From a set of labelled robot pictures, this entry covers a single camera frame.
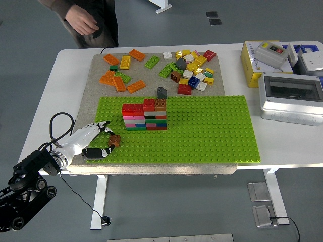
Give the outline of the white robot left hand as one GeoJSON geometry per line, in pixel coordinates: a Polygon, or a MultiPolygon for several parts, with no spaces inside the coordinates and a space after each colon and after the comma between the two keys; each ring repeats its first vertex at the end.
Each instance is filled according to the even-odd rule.
{"type": "Polygon", "coordinates": [[[114,135],[113,131],[107,126],[110,121],[91,123],[78,129],[73,133],[64,144],[55,148],[51,153],[56,157],[60,168],[69,166],[74,156],[81,154],[87,160],[98,160],[106,158],[115,148],[115,145],[109,145],[108,148],[87,148],[101,132],[114,135]]]}

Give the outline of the person's right hand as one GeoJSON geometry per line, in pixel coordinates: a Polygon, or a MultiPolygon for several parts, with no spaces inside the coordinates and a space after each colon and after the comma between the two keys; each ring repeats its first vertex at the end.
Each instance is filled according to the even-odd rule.
{"type": "Polygon", "coordinates": [[[99,30],[94,17],[78,5],[69,8],[65,19],[80,35],[90,35],[99,30]]]}

